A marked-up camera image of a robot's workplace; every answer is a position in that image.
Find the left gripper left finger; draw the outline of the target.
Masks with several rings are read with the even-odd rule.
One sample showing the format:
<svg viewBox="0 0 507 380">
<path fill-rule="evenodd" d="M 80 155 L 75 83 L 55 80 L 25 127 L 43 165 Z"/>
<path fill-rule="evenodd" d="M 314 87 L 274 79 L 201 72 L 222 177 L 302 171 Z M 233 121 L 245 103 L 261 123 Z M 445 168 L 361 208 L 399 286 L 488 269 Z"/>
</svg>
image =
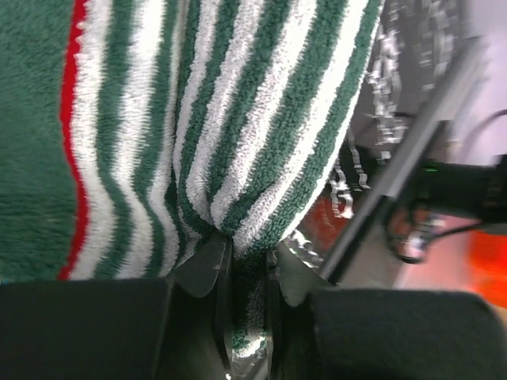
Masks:
<svg viewBox="0 0 507 380">
<path fill-rule="evenodd" d="M 2 378 L 225 378 L 231 259 L 215 235 L 163 278 L 2 285 Z"/>
</svg>

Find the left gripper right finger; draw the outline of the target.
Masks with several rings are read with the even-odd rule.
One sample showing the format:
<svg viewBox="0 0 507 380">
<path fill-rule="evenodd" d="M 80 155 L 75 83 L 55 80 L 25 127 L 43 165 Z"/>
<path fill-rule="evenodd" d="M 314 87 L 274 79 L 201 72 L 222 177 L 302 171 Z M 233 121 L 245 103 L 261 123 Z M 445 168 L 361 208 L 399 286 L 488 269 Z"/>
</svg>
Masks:
<svg viewBox="0 0 507 380">
<path fill-rule="evenodd" d="M 271 379 L 503 379 L 506 332 L 478 296 L 339 289 L 289 249 L 267 254 Z"/>
</svg>

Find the striped green white towel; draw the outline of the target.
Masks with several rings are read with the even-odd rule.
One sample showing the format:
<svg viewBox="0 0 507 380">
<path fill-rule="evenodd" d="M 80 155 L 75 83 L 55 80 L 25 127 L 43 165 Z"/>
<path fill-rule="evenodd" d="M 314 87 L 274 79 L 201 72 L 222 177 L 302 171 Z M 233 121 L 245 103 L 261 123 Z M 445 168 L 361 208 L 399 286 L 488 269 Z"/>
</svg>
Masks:
<svg viewBox="0 0 507 380">
<path fill-rule="evenodd" d="M 165 276 L 220 232 L 253 353 L 264 253 L 326 185 L 383 6 L 2 2 L 2 280 Z"/>
</svg>

